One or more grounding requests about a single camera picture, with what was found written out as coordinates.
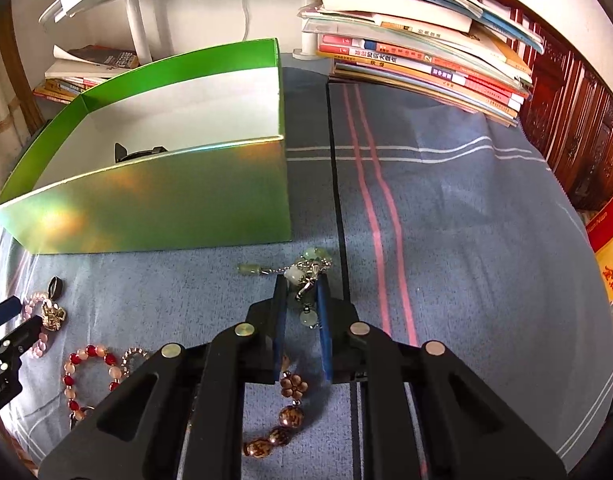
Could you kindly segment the right stack of books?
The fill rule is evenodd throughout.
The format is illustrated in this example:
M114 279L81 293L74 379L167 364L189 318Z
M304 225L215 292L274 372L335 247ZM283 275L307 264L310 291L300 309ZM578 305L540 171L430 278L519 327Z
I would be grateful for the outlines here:
M534 86L519 48L545 51L537 32L482 0L315 0L299 15L333 79L417 92L506 126Z

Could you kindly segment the beige curtain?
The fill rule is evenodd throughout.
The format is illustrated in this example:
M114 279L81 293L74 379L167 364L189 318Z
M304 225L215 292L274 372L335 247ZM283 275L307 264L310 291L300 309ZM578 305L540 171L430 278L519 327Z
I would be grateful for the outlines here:
M44 123L22 66L8 3L0 11L0 189Z

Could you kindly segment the dark wooden headboard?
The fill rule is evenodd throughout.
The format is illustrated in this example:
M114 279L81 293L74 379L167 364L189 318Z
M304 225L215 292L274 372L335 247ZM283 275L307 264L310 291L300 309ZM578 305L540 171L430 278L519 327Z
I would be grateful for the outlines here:
M601 209L613 197L613 92L570 41L524 3L480 1L497 4L543 38L542 54L508 42L533 70L532 99L520 112L523 131L574 208Z

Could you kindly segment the red and yellow packet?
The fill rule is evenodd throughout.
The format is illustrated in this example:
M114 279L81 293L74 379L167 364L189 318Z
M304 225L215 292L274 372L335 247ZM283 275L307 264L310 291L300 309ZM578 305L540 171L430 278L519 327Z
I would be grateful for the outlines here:
M613 197L586 226L609 301L613 301Z

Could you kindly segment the gold flower brooch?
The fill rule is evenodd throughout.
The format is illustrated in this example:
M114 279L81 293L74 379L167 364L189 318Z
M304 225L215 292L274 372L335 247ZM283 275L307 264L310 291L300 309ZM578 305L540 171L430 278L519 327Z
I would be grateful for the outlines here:
M50 299L45 299L42 304L43 326L49 332L60 330L62 324L66 322L67 312L59 304Z

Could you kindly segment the blue striped bed sheet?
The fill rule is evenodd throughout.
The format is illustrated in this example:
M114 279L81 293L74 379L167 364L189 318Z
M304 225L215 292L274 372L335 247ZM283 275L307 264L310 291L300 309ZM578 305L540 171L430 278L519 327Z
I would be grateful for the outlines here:
M202 344L273 291L238 264L321 247L335 296L397 341L444 342L573 468L609 412L613 333L583 222L541 154L418 94L293 67L284 85L289 243L32 256L0 227L0 301L61 278L68 314L46 356L24 357L5 428L42 460L69 431L71 352Z

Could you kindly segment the green cardboard box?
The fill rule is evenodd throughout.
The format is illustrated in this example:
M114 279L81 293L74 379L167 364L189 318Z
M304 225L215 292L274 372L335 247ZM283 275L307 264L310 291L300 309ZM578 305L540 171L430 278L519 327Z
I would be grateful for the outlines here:
M175 55L77 96L6 181L0 225L35 255L289 240L277 41Z

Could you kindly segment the stack of books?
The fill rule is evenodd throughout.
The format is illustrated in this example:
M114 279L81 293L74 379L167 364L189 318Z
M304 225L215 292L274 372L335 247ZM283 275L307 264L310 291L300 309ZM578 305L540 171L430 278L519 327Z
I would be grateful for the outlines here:
M299 15L333 79L417 92L506 126L534 86L519 48L545 51L537 32L482 0L315 0Z
M69 104L85 91L140 66L135 52L96 44L69 51L55 44L52 56L54 62L33 95L60 104Z

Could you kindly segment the left stack of books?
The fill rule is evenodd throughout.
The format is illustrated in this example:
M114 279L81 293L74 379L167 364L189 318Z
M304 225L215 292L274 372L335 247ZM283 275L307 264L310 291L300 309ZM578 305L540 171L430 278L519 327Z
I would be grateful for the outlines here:
M85 91L140 66L135 52L96 44L69 51L55 44L52 56L54 62L33 95L60 104L69 104Z

